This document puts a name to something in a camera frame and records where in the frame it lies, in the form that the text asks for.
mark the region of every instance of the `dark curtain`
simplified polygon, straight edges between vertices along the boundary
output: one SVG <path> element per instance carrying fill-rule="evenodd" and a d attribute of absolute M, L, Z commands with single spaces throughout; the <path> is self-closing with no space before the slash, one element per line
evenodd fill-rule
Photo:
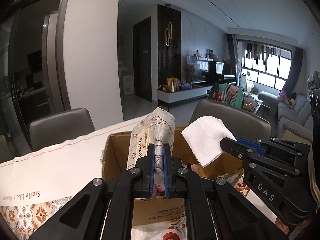
<path fill-rule="evenodd" d="M 235 73 L 236 75 L 238 75 L 236 71 L 236 55 L 235 55 L 235 49 L 234 49 L 235 45 L 233 43 L 232 34 L 227 34 L 227 42 L 228 42 L 228 50 L 229 50 L 229 56 L 230 56 L 230 61 L 232 66 L 232 73 Z"/>
<path fill-rule="evenodd" d="M 291 93 L 291 91 L 294 89 L 297 83 L 297 80 L 301 71 L 302 58 L 303 58 L 303 49 L 296 47 L 295 53 L 293 55 L 293 59 L 291 60 L 288 79 L 282 88 L 282 90 L 286 92 L 287 95 Z"/>

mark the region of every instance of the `dark wood slat panel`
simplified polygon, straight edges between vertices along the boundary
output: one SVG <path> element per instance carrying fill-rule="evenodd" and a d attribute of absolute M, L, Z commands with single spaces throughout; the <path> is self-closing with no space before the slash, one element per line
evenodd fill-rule
<path fill-rule="evenodd" d="M 172 23 L 170 45 L 165 43 L 165 29 Z M 181 79 L 181 12 L 158 5 L 158 85 L 167 77 Z"/>

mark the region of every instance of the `pink plush toy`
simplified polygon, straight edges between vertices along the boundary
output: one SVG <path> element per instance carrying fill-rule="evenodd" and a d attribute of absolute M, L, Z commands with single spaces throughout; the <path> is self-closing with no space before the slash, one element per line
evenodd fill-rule
<path fill-rule="evenodd" d="M 286 105 L 290 105 L 288 97 L 287 97 L 287 93 L 284 91 L 281 91 L 278 95 L 278 100 L 279 101 L 283 101 Z"/>

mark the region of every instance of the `silver bolt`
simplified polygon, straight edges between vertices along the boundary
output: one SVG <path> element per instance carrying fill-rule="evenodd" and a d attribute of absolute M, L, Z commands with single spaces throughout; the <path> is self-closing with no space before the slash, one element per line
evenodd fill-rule
<path fill-rule="evenodd" d="M 140 169 L 137 168 L 137 167 L 134 167 L 130 170 L 131 174 L 135 175 L 135 174 L 138 174 L 140 172 Z"/>
<path fill-rule="evenodd" d="M 178 169 L 178 172 L 179 172 L 180 174 L 186 174 L 186 173 L 188 173 L 188 169 L 182 167 L 182 168 L 179 168 L 179 169 Z"/>
<path fill-rule="evenodd" d="M 217 178 L 216 183 L 218 185 L 224 185 L 226 183 L 226 180 L 224 178 Z"/>
<path fill-rule="evenodd" d="M 92 181 L 92 184 L 95 186 L 100 186 L 102 184 L 102 179 L 96 178 Z"/>

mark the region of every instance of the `blue gripper pad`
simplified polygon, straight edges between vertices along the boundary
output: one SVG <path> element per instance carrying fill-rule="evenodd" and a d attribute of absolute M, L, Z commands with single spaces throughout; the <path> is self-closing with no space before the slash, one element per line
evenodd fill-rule
<path fill-rule="evenodd" d="M 257 151 L 258 151 L 257 154 L 259 154 L 259 155 L 261 155 L 261 156 L 264 156 L 264 153 L 265 153 L 265 152 L 264 152 L 264 150 L 261 148 L 260 144 L 254 143 L 254 142 L 251 142 L 251 141 L 247 141 L 247 140 L 241 139 L 241 138 L 239 138 L 239 137 L 236 137 L 236 140 L 237 140 L 238 142 L 241 142 L 241 143 L 247 145 L 249 148 L 256 148 Z"/>
<path fill-rule="evenodd" d="M 153 186 L 155 182 L 155 148 L 153 148 L 151 172 L 150 172 L 150 196 L 152 196 Z"/>
<path fill-rule="evenodd" d="M 164 194 L 165 197 L 169 197 L 169 188 L 168 188 L 168 169 L 167 169 L 167 160 L 166 160 L 166 151 L 164 146 L 162 147 L 162 160 L 163 160 L 163 182 L 164 182 Z"/>

